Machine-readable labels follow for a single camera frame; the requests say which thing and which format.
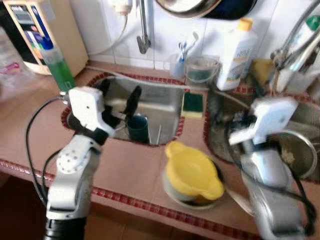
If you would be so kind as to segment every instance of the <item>green dish soap bottle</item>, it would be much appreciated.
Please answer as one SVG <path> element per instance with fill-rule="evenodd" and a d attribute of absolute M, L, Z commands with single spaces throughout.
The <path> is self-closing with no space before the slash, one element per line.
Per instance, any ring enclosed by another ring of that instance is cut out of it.
<path fill-rule="evenodd" d="M 48 66 L 56 84 L 61 90 L 61 95 L 76 86 L 75 79 L 62 55 L 58 46 L 54 46 L 48 37 L 43 37 L 41 41 L 43 49 L 41 55 L 45 64 Z"/>

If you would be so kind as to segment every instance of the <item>yellow bowl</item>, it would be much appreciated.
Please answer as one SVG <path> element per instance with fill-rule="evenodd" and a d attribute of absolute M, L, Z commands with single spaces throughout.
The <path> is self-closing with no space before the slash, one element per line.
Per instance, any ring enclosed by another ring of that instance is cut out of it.
<path fill-rule="evenodd" d="M 203 196 L 208 200 L 220 198 L 225 189 L 212 161 L 201 151 L 180 142 L 166 147 L 168 163 L 165 173 L 171 185 L 186 196 Z"/>

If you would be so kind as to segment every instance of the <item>power cord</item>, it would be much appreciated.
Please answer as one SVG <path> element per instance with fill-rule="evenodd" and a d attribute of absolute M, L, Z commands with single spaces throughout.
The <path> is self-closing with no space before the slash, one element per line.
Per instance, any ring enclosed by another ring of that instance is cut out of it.
<path fill-rule="evenodd" d="M 306 216 L 307 216 L 307 220 L 308 223 L 306 224 L 306 226 L 304 227 L 304 234 L 309 237 L 312 236 L 315 233 L 315 221 L 317 218 L 317 211 L 314 207 L 314 205 L 308 200 L 305 190 L 298 178 L 298 176 L 291 170 L 292 173 L 292 177 L 295 180 L 299 192 L 301 193 L 301 195 L 298 195 L 294 192 L 288 191 L 285 188 L 281 188 L 281 187 L 276 187 L 276 186 L 272 186 L 272 185 L 268 185 L 265 184 L 261 181 L 258 181 L 257 179 L 255 179 L 254 177 L 251 176 L 251 174 L 249 174 L 247 171 L 244 170 L 244 168 L 242 167 L 241 161 L 237 159 L 237 157 L 235 156 L 234 150 L 231 147 L 230 143 L 229 143 L 229 131 L 230 131 L 230 125 L 231 122 L 227 122 L 224 128 L 224 144 L 226 146 L 226 150 L 228 151 L 231 159 L 233 160 L 234 164 L 241 170 L 241 172 L 254 184 L 258 185 L 259 187 L 262 187 L 264 189 L 267 189 L 269 191 L 275 192 L 275 193 L 279 193 L 281 195 L 285 195 L 289 198 L 295 199 L 297 201 L 300 201 L 304 204 L 305 207 L 305 211 L 306 211 Z"/>
<path fill-rule="evenodd" d="M 122 36 L 124 35 L 126 27 L 127 27 L 127 24 L 128 24 L 128 15 L 125 15 L 124 16 L 124 25 L 123 25 L 123 28 L 122 28 L 122 31 L 121 31 L 119 37 L 109 47 L 104 48 L 102 50 L 98 50 L 98 51 L 88 52 L 88 55 L 90 55 L 90 56 L 98 55 L 98 54 L 101 54 L 101 53 L 106 52 L 109 49 L 111 49 L 122 38 Z"/>
<path fill-rule="evenodd" d="M 47 166 L 50 163 L 50 161 L 61 151 L 62 148 L 60 148 L 59 150 L 55 151 L 54 153 L 51 154 L 50 157 L 48 157 L 47 160 L 45 160 L 43 168 L 42 168 L 42 174 L 41 174 L 41 190 L 42 190 L 42 194 L 45 197 L 45 199 L 48 201 L 48 188 L 46 187 L 46 183 L 45 183 L 45 174 L 47 171 Z"/>
<path fill-rule="evenodd" d="M 62 100 L 62 96 L 55 96 L 51 99 L 49 99 L 48 101 L 46 101 L 42 106 L 40 106 L 36 111 L 35 113 L 32 115 L 31 117 L 31 120 L 29 121 L 28 125 L 27 125 L 27 128 L 26 128 L 26 131 L 25 131 L 25 147 L 26 147 L 26 154 L 27 154 L 27 158 L 28 158 L 28 161 L 29 161 L 29 165 L 30 165 L 30 169 L 31 169 L 31 175 L 32 175 L 32 179 L 33 179 L 33 185 L 34 185 L 34 188 L 35 188 L 35 191 L 36 193 L 38 194 L 41 202 L 43 203 L 43 205 L 46 207 L 47 206 L 47 197 L 44 196 L 42 190 L 41 190 L 41 186 L 37 180 L 37 177 L 36 177 L 36 172 L 35 172 L 35 169 L 34 169 L 34 165 L 33 165 L 33 162 L 32 162 L 32 158 L 31 158 L 31 154 L 30 154 L 30 146 L 29 146 L 29 133 L 30 133 L 30 129 L 31 129 L 31 126 L 35 120 L 35 118 L 37 117 L 37 115 L 41 112 L 42 109 L 44 109 L 47 105 L 55 102 L 55 101 L 58 101 L 58 100 Z"/>

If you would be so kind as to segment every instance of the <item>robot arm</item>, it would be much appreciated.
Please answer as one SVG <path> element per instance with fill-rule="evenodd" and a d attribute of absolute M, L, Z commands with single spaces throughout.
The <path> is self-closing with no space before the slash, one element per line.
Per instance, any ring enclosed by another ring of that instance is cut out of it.
<path fill-rule="evenodd" d="M 141 88 L 137 86 L 127 102 L 127 116 L 135 113 L 140 95 Z M 83 128 L 58 155 L 56 177 L 48 192 L 44 240 L 84 239 L 101 146 L 114 136 L 120 122 L 112 116 L 112 108 L 105 109 L 103 92 L 96 88 L 75 87 L 69 97 L 72 113 Z"/>
<path fill-rule="evenodd" d="M 238 124 L 238 129 L 228 139 L 229 146 L 242 146 L 243 154 L 237 164 L 240 164 L 242 179 L 249 191 L 257 228 L 265 240 L 306 238 L 296 201 L 257 184 L 259 182 L 283 191 L 292 190 L 292 172 L 282 161 L 278 150 L 266 141 L 268 135 L 287 126 L 297 106 L 298 103 L 290 97 L 258 99 L 251 106 L 255 121 L 247 125 Z"/>

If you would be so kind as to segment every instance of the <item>faucet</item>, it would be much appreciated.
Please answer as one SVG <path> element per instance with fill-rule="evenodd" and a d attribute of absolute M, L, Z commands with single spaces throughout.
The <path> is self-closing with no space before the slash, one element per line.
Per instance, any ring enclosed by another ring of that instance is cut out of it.
<path fill-rule="evenodd" d="M 289 47 L 304 22 L 319 4 L 320 0 L 315 0 L 311 3 L 295 24 L 283 46 L 271 53 L 270 57 L 273 60 L 275 68 L 274 73 L 271 75 L 273 81 L 272 91 L 274 91 L 275 88 L 280 89 L 280 92 L 283 91 L 294 74 L 304 75 L 314 64 L 320 50 L 320 27 L 294 52 L 289 53 Z"/>
<path fill-rule="evenodd" d="M 141 17 L 141 26 L 142 26 L 142 37 L 137 36 L 136 40 L 138 42 L 140 53 L 146 54 L 151 43 L 147 34 L 145 0 L 139 0 L 139 7 L 140 7 L 140 17 Z"/>

